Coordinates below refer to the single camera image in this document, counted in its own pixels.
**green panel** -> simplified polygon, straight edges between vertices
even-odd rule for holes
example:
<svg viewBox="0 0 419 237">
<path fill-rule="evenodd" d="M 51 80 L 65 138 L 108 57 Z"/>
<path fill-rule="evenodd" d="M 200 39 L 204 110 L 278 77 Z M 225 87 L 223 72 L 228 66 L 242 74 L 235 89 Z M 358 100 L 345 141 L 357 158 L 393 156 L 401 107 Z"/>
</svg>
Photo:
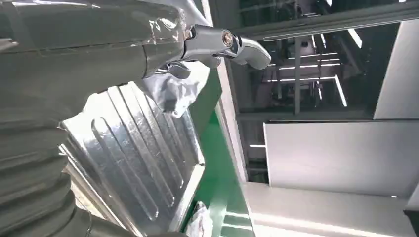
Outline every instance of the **green panel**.
<svg viewBox="0 0 419 237">
<path fill-rule="evenodd" d="M 205 171 L 190 209 L 197 201 L 202 201 L 208 207 L 213 220 L 213 237 L 220 235 L 224 237 L 253 237 L 254 233 L 249 218 L 234 218 L 225 215 L 226 212 L 245 215 L 248 215 L 249 212 L 214 110 L 200 135 L 200 141 L 205 157 Z M 223 227 L 223 224 L 238 228 Z"/>
<path fill-rule="evenodd" d="M 206 128 L 211 114 L 221 96 L 221 84 L 217 70 L 211 70 L 207 83 L 196 101 L 189 107 L 196 133 L 201 135 Z"/>
</svg>

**ribbed metal panel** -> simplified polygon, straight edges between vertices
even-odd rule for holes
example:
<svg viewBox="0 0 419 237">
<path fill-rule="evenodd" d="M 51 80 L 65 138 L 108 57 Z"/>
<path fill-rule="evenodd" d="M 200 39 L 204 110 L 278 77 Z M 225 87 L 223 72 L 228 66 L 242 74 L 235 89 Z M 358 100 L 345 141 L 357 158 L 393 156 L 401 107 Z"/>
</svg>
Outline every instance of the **ribbed metal panel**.
<svg viewBox="0 0 419 237">
<path fill-rule="evenodd" d="M 107 215 L 136 234 L 179 229 L 204 169 L 188 113 L 172 118 L 130 83 L 92 95 L 63 124 L 63 149 Z"/>
</svg>

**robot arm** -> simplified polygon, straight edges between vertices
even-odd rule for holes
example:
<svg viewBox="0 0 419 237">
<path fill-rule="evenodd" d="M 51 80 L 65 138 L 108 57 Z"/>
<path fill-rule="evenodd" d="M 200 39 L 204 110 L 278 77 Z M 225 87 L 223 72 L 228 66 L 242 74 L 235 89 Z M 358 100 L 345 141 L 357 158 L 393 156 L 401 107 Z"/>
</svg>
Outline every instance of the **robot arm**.
<svg viewBox="0 0 419 237">
<path fill-rule="evenodd" d="M 75 207 L 57 127 L 108 87 L 187 77 L 181 61 L 270 61 L 257 42 L 187 23 L 177 8 L 145 1 L 0 0 L 1 236 L 133 236 Z"/>
</svg>

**white panel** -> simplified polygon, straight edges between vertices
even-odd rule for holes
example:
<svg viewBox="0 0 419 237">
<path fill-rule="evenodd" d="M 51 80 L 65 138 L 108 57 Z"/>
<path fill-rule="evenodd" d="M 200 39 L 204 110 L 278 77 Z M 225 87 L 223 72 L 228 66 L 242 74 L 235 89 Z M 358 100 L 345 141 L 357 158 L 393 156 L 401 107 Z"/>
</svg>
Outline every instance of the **white panel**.
<svg viewBox="0 0 419 237">
<path fill-rule="evenodd" d="M 297 232 L 278 232 L 275 237 L 299 237 L 299 233 L 325 237 L 416 236 L 403 213 L 405 199 L 271 188 L 251 182 L 244 185 L 243 192 L 257 237 L 269 236 L 258 226 Z"/>
<path fill-rule="evenodd" d="M 419 122 L 265 124 L 273 187 L 408 197 Z"/>
<path fill-rule="evenodd" d="M 374 119 L 419 119 L 419 20 L 400 24 Z"/>
</svg>

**glass window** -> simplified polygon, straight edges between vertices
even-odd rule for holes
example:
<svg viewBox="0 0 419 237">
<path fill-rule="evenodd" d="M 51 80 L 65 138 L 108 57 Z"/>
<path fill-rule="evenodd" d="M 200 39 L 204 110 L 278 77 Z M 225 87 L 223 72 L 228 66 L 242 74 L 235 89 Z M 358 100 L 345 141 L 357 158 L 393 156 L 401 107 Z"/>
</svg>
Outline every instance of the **glass window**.
<svg viewBox="0 0 419 237">
<path fill-rule="evenodd" d="M 239 0 L 241 27 L 405 3 L 407 0 Z"/>
<path fill-rule="evenodd" d="M 298 47 L 295 38 L 260 41 L 272 57 L 265 70 L 232 64 L 240 112 L 293 114 L 299 103 L 301 113 L 359 109 L 372 118 L 399 25 L 303 36 Z M 296 49 L 299 100 L 295 98 Z"/>
</svg>

